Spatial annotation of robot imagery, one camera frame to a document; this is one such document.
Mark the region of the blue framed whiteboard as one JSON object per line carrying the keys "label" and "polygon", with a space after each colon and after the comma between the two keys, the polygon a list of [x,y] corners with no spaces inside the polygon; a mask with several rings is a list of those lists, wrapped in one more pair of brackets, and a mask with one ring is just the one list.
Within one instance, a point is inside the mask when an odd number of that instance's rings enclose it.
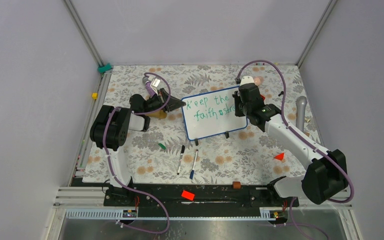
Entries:
{"label": "blue framed whiteboard", "polygon": [[189,141],[223,135],[248,126],[246,117],[235,115],[233,94],[238,88],[233,86],[181,99],[185,103],[181,110]]}

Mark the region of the green marker cap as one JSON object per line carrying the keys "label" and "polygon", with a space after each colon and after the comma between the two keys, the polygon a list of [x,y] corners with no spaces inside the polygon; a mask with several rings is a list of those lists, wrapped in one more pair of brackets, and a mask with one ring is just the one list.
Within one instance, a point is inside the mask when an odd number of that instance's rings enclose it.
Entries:
{"label": "green marker cap", "polygon": [[166,149],[167,149],[166,146],[165,146],[164,144],[162,144],[162,143],[158,143],[158,145],[159,145],[163,150],[166,150]]}

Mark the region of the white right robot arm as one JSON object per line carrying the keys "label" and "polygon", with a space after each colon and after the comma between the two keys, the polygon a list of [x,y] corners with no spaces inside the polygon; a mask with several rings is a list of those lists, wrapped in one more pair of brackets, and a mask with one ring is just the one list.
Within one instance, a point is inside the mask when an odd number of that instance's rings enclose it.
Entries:
{"label": "white right robot arm", "polygon": [[269,137],[292,153],[305,169],[298,177],[280,177],[270,182],[267,201],[281,205],[289,197],[307,198],[320,205],[350,186],[346,179],[346,158],[340,150],[330,151],[296,126],[284,121],[281,110],[265,104],[254,83],[241,83],[233,94],[235,115],[246,117]]}

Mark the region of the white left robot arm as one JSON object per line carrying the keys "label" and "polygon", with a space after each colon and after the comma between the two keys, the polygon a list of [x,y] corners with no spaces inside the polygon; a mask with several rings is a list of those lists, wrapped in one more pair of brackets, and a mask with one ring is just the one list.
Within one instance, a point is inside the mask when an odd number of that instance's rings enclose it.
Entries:
{"label": "white left robot arm", "polygon": [[133,177],[124,153],[129,131],[146,132],[150,127],[151,114],[169,113],[187,105],[181,99],[171,96],[164,88],[157,90],[149,99],[134,94],[128,103],[128,107],[104,104],[89,132],[90,140],[105,151],[104,157],[110,173],[109,184],[118,188],[115,197],[124,206],[135,200],[135,192],[130,188]]}

